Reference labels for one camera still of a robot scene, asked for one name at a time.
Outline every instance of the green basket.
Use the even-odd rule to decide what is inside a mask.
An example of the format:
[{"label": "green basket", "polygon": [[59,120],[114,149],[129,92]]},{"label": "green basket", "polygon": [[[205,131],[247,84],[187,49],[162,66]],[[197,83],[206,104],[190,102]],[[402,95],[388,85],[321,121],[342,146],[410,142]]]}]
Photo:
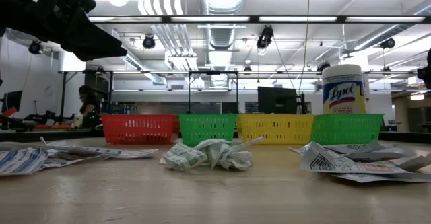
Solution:
[{"label": "green basket", "polygon": [[323,114],[314,118],[311,140],[321,145],[369,144],[378,139],[383,114]]},{"label": "green basket", "polygon": [[207,139],[234,138],[236,114],[180,114],[183,143],[196,146]]}]

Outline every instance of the yellow basket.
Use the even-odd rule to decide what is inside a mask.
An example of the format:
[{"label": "yellow basket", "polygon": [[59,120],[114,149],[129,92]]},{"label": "yellow basket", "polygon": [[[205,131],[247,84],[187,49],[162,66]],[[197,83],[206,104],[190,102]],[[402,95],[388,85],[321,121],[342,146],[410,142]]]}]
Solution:
[{"label": "yellow basket", "polygon": [[265,137],[260,144],[307,144],[313,122],[314,115],[241,114],[236,127],[243,141]]}]

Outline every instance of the plastic basket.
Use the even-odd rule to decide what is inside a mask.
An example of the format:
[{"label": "plastic basket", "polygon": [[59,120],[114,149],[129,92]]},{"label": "plastic basket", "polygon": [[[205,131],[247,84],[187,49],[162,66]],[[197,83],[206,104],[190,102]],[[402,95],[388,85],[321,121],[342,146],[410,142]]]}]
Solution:
[{"label": "plastic basket", "polygon": [[311,139],[321,145],[368,144],[378,139],[383,114],[316,116]]},{"label": "plastic basket", "polygon": [[171,144],[180,130],[176,115],[102,115],[106,142],[112,144]]},{"label": "plastic basket", "polygon": [[259,144],[307,144],[313,120],[313,115],[241,114],[236,125],[243,141],[265,137]]},{"label": "plastic basket", "polygon": [[236,114],[180,114],[183,143],[196,146],[207,139],[234,138]]}]

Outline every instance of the table surface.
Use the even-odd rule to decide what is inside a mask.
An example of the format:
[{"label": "table surface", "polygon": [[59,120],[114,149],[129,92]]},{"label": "table surface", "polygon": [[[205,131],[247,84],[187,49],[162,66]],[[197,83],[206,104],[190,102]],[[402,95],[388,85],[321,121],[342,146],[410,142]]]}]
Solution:
[{"label": "table surface", "polygon": [[305,172],[288,146],[251,147],[254,166],[245,172],[175,172],[158,163],[168,147],[157,147],[153,159],[1,178],[0,223],[431,223],[431,184],[357,184]]}]

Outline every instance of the white lid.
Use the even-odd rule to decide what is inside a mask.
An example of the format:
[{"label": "white lid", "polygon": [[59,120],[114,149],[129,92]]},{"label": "white lid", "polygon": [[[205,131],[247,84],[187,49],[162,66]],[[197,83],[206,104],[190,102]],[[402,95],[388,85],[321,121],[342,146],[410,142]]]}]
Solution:
[{"label": "white lid", "polygon": [[362,75],[361,66],[359,65],[335,65],[323,69],[322,78],[339,76],[339,75]]}]

